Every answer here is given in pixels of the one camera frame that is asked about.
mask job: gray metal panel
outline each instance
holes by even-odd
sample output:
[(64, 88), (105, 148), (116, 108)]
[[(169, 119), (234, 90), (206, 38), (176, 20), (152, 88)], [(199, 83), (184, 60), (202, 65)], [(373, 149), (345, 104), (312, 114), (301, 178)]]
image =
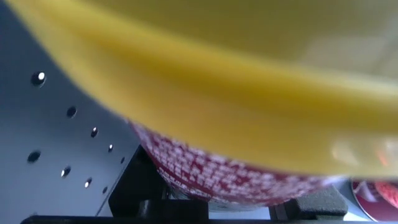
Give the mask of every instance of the gray metal panel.
[[(41, 87), (30, 82), (38, 71), (46, 75)], [(97, 215), (138, 144), (122, 119), (69, 82), (0, 0), (0, 223), (33, 213)], [(39, 159), (28, 163), (35, 150)]]

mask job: yellow plastic cover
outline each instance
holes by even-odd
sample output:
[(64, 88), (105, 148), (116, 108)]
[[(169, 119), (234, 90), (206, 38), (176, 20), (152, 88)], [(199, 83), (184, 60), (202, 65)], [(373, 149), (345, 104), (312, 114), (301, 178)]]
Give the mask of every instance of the yellow plastic cover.
[(398, 1), (6, 2), (79, 87), (160, 133), (282, 171), (398, 174)]

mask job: red and white patterned object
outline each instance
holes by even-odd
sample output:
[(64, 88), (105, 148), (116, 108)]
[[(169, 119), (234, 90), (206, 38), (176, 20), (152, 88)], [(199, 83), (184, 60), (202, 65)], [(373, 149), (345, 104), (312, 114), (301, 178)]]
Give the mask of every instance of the red and white patterned object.
[(384, 181), (376, 181), (374, 183), (379, 194), (392, 206), (398, 208), (398, 188), (397, 184)]
[(232, 205), (247, 210), (247, 207), (275, 205), (323, 188), (335, 180), (335, 177), (281, 174), (260, 169), (209, 154), (139, 124), (134, 123), (132, 127), (169, 185), (189, 197), (223, 204), (223, 207)]

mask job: perforated metal plate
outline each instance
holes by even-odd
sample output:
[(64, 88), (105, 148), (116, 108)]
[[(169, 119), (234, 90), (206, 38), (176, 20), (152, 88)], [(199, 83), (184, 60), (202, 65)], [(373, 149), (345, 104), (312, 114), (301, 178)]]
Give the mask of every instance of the perforated metal plate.
[(69, 82), (0, 0), (0, 223), (34, 213), (97, 215), (138, 144), (121, 118)]

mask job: black plastic part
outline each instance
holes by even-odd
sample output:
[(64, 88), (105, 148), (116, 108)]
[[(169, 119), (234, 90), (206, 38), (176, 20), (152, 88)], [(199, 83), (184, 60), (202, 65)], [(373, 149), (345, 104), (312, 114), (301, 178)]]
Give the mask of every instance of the black plastic part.
[(169, 224), (292, 224), (292, 223), (327, 223), (327, 224), (367, 224), (368, 222), (344, 222), (344, 221), (319, 221), (319, 220), (302, 220), (302, 221), (271, 221), (271, 220), (207, 220), (192, 222), (173, 222), (173, 221), (153, 221), (143, 220), (141, 218), (108, 218), (108, 217), (46, 217), (33, 216), (25, 219), (21, 224), (150, 224), (150, 223), (169, 223)]
[(208, 204), (199, 200), (146, 200), (141, 202), (139, 218), (153, 221), (207, 221)]
[(269, 210), (271, 220), (342, 220), (348, 206), (339, 191), (331, 186)]
[(139, 146), (109, 197), (109, 207), (114, 217), (136, 217), (141, 202), (162, 200), (166, 191), (166, 183)]

